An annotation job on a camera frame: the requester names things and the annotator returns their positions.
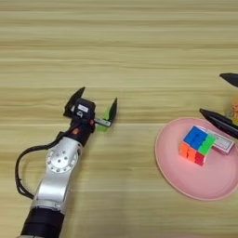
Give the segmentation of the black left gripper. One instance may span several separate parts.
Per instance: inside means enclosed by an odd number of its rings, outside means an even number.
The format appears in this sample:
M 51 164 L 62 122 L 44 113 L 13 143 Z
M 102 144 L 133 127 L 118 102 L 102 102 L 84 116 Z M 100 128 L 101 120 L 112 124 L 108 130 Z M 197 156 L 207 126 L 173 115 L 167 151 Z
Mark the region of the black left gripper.
M 75 102 L 80 99 L 85 91 L 85 87 L 78 89 L 68 100 L 64 107 L 64 116 L 71 117 L 73 115 L 73 109 Z M 95 131 L 96 124 L 102 127 L 109 127 L 115 119 L 117 113 L 117 99 L 114 100 L 110 111 L 102 118 L 96 118 L 95 114 L 90 116 L 79 117 L 76 116 L 72 119 L 70 128 L 65 132 L 59 132 L 58 139 L 63 137 L 74 139 L 82 146 L 85 146 L 90 135 Z

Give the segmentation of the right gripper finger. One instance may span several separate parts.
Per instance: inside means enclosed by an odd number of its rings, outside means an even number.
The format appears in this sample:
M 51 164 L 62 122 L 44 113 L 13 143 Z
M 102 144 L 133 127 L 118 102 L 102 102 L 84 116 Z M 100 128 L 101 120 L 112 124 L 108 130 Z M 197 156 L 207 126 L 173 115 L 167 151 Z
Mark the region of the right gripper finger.
M 221 73 L 219 76 L 232 86 L 238 87 L 238 73 Z
M 199 112 L 202 116 L 210 122 L 214 127 L 222 132 L 238 139 L 238 126 L 236 126 L 231 119 L 217 113 L 205 109 L 200 109 Z

